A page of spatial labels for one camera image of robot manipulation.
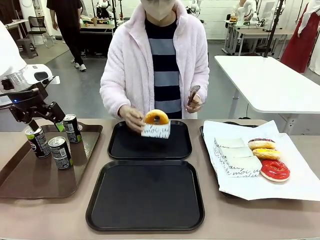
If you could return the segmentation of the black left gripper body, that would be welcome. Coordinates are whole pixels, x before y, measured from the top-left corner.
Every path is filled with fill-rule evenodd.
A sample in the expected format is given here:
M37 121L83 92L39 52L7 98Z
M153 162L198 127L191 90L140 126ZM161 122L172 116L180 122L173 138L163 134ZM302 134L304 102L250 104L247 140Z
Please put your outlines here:
M34 117L45 117L48 114L45 98L48 93L39 87L12 92L8 95L12 104L9 110L17 122L30 123Z

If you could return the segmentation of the person's right hand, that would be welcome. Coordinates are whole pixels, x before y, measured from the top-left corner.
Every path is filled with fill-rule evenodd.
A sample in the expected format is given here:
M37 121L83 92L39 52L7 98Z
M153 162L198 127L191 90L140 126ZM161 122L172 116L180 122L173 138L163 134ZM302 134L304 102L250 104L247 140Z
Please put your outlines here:
M119 116L124 119L126 125L133 131L141 134L145 122L144 122L144 115L142 112L138 111L136 108L133 108L129 105L123 105L118 110Z

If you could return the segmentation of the person's left hand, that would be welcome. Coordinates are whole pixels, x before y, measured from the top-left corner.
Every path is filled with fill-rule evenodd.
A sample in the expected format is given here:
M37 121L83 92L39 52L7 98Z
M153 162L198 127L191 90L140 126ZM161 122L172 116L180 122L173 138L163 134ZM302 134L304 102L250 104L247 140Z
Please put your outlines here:
M188 102L189 104L185 106L185 110L189 114L197 113L201 109L203 104L201 98L197 94L195 94L194 96L190 95L188 97Z

